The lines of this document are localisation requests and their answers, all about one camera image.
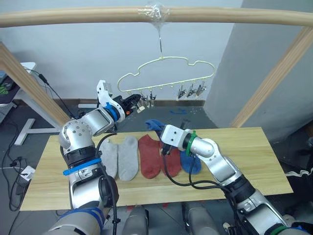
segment gray sock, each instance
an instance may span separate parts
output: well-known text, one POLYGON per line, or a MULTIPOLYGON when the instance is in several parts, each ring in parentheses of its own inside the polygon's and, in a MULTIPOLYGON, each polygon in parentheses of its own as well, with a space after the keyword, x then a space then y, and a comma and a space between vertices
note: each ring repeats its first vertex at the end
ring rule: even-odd
POLYGON ((106 167, 108 175, 115 178, 117 173, 117 144, 111 143, 109 140, 103 141, 99 150, 102 152, 102 164, 106 167))
POLYGON ((132 180, 138 172, 138 141, 127 136, 118 145, 118 176, 122 181, 132 180))

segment red sock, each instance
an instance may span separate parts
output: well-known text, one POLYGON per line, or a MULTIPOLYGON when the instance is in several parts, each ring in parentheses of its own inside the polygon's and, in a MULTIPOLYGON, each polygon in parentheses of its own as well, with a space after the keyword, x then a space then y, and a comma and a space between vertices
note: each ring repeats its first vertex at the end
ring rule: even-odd
POLYGON ((138 140, 141 174, 147 179, 156 177, 160 172, 158 143, 159 141, 153 140, 149 135, 138 140))
MULTIPOLYGON (((162 142, 159 142, 159 149, 162 148, 162 142)), ((165 155, 166 160, 166 168, 170 176, 174 177, 180 171, 180 152, 177 148, 172 149, 170 155, 165 155)), ((165 174, 164 164, 163 164, 163 156, 159 157, 159 164, 161 165, 162 171, 165 174)))

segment wooden rod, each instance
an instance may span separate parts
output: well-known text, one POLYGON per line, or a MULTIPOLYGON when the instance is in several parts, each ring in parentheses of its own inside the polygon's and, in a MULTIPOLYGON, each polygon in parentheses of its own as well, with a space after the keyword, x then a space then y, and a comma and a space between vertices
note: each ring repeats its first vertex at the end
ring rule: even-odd
MULTIPOLYGON (((219 22, 287 24, 313 26, 313 14, 297 11, 229 8, 229 7, 169 7, 166 22, 219 22)), ((41 24, 151 22, 152 8, 136 7, 81 7, 31 10, 0 14, 0 27, 41 24)))
POLYGON ((257 91, 248 100, 242 110, 233 120, 231 127, 241 127, 249 117, 270 96, 278 84, 286 77, 291 69, 298 63, 313 43, 313 28, 303 27, 291 43, 283 57, 269 72, 257 91))
POLYGON ((0 42, 0 70, 23 89, 42 109, 44 109, 60 126, 70 118, 64 111, 44 92, 40 85, 22 67, 14 55, 0 42))

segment white wall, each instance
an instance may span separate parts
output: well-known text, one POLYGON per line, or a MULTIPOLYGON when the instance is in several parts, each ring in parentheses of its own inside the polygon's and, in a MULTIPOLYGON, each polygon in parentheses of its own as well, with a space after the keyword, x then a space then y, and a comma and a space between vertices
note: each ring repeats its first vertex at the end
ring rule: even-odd
MULTIPOLYGON (((312 12, 311 0, 244 0, 242 7, 312 12)), ((230 123, 301 30, 299 26, 236 24, 204 109, 218 127, 230 123)), ((279 141, 313 119, 313 46, 243 126, 262 126, 279 141)))
MULTIPOLYGON (((240 7, 242 0, 163 0, 165 6, 240 7)), ((0 12, 31 9, 147 5, 145 0, 2 0, 0 12)), ((163 26, 164 56, 207 60, 218 67, 228 42, 231 23, 169 23, 163 26)), ((148 23, 81 23, 23 26, 0 29, 0 40, 21 62, 36 62, 63 98, 96 98, 99 79, 112 84, 118 78, 160 56, 157 30, 148 23)), ((187 67, 183 62, 163 61, 151 65, 138 79, 122 83, 125 89, 179 81, 211 73, 206 66, 187 67)), ((207 81, 210 87, 212 79, 207 81)), ((179 86, 155 89, 157 99, 175 99, 179 86)), ((205 99, 208 90, 200 97, 205 99)))

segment sock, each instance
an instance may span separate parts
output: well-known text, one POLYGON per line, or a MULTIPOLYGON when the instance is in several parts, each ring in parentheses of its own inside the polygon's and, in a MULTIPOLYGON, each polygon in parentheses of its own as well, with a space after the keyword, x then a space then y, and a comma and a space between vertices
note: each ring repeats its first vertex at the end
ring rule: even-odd
POLYGON ((161 139, 160 136, 161 136, 162 130, 165 126, 164 123, 162 123, 156 119, 146 120, 145 123, 148 126, 148 130, 149 131, 155 131, 157 136, 159 137, 159 139, 161 139))
MULTIPOLYGON (((201 162, 200 159, 195 156, 196 161, 194 166, 192 167, 191 174, 198 174, 201 171, 201 162)), ((180 164, 184 171, 189 173, 190 167, 192 164, 192 161, 194 160, 194 157, 187 156, 186 151, 180 152, 180 164)))
POLYGON ((153 140, 149 135, 138 140, 141 174, 147 179, 156 177, 160 172, 158 147, 159 141, 153 140))
POLYGON ((138 141, 127 136, 118 145, 118 176, 122 181, 132 180, 138 172, 138 141))
MULTIPOLYGON (((159 152, 161 151, 162 148, 162 142, 159 141, 159 152)), ((179 157, 179 150, 177 148, 172 149, 170 155, 165 156, 166 160, 166 167, 167 171, 170 174, 170 176, 174 177, 177 176, 177 174, 180 171, 180 157, 179 157)), ((159 163, 161 165, 161 169, 163 173, 165 174, 165 169, 164 169, 164 164, 163 164, 163 156, 160 154, 159 157, 159 163)))
POLYGON ((117 173, 117 144, 111 143, 109 140, 103 141, 99 150, 102 152, 102 164, 106 167, 106 172, 113 178, 117 173))

